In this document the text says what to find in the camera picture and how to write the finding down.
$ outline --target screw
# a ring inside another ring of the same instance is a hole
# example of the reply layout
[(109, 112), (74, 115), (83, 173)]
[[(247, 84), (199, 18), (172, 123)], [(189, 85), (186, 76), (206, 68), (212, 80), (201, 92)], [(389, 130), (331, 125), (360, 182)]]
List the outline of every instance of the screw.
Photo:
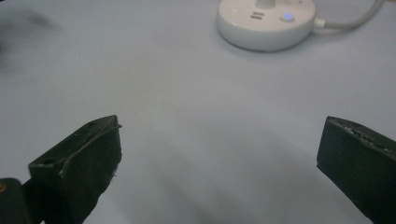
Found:
[(6, 184), (0, 183), (0, 193), (3, 193), (3, 191), (5, 191), (7, 188)]

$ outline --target round power strip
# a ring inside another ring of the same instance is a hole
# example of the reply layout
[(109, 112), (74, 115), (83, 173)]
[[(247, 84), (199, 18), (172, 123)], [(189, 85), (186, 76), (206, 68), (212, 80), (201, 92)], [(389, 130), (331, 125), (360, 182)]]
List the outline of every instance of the round power strip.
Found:
[(222, 0), (217, 24), (221, 35), (233, 45), (272, 51), (307, 37), (315, 16), (311, 0)]

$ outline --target white table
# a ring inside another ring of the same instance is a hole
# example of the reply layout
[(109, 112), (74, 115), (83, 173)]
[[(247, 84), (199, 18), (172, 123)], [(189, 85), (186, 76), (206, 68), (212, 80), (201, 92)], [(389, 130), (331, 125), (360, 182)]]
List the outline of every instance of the white table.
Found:
[[(370, 0), (317, 0), (358, 18)], [(396, 139), (396, 4), (351, 33), (238, 49), (219, 0), (0, 3), (0, 176), (119, 116), (123, 158), (90, 223), (371, 223), (316, 168), (327, 116)]]

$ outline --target power cord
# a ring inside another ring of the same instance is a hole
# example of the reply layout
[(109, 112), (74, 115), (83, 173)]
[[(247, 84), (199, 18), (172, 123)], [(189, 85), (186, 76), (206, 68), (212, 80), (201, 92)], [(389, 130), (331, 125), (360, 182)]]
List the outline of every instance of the power cord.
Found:
[(375, 13), (381, 8), (383, 3), (384, 0), (375, 0), (373, 6), (362, 17), (351, 22), (333, 22), (316, 18), (315, 29), (352, 30), (358, 28), (374, 16)]

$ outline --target white cable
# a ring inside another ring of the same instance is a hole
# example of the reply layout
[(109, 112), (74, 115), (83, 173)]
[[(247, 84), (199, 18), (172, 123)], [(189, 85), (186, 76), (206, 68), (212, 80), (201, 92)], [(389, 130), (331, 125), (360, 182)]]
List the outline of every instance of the white cable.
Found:
[(370, 20), (375, 13), (381, 8), (384, 0), (375, 0), (373, 6), (361, 18), (351, 22), (333, 22), (316, 19), (315, 28), (317, 29), (336, 29), (336, 30), (352, 30), (355, 29), (368, 20)]

